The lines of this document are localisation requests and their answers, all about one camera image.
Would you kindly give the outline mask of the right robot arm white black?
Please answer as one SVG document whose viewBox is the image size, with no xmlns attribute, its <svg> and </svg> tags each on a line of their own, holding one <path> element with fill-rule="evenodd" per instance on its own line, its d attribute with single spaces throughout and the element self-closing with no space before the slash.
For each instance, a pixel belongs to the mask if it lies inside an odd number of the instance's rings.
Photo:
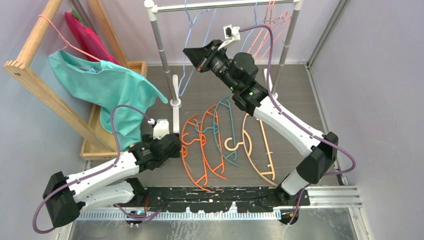
<svg viewBox="0 0 424 240">
<path fill-rule="evenodd" d="M 243 112 L 268 124 L 286 138 L 304 157 L 276 187 L 275 196 L 291 205 L 308 185 L 317 184 L 334 164 L 338 136 L 316 130 L 284 108 L 256 81 L 259 68 L 251 54 L 238 52 L 229 58 L 221 40 L 203 47 L 184 48 L 183 53 L 199 73 L 211 71 L 232 92 L 232 100 Z"/>
</svg>

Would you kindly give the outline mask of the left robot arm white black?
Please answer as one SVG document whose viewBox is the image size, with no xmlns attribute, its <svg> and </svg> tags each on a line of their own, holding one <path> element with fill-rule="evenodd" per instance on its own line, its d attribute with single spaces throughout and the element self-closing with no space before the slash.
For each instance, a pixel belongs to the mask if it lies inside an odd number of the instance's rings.
<svg viewBox="0 0 424 240">
<path fill-rule="evenodd" d="M 52 226 L 65 226 L 83 212 L 104 205 L 141 206 L 146 200 L 146 191 L 134 175 L 160 168 L 169 158 L 179 157 L 181 147 L 177 133 L 160 139 L 145 134 L 142 142 L 119 158 L 68 176 L 62 171 L 54 173 L 42 195 Z"/>
</svg>

